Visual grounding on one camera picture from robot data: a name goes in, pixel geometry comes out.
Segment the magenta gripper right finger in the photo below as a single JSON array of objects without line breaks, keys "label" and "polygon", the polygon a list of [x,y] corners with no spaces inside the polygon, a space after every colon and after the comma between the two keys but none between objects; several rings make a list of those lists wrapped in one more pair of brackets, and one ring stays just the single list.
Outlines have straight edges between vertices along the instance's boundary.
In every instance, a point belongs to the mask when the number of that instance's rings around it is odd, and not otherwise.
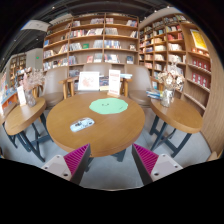
[{"label": "magenta gripper right finger", "polygon": [[182,169],[167,154],[156,154],[140,145],[132,145],[132,155],[144,185]]}]

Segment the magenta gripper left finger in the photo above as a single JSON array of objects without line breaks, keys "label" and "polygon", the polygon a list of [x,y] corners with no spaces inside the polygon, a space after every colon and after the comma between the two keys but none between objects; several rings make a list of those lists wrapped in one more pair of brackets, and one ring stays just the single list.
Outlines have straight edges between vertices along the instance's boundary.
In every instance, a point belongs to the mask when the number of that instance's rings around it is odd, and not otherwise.
[{"label": "magenta gripper left finger", "polygon": [[90,145],[86,144],[65,156],[54,156],[42,166],[42,169],[79,185],[88,165],[90,154]]}]

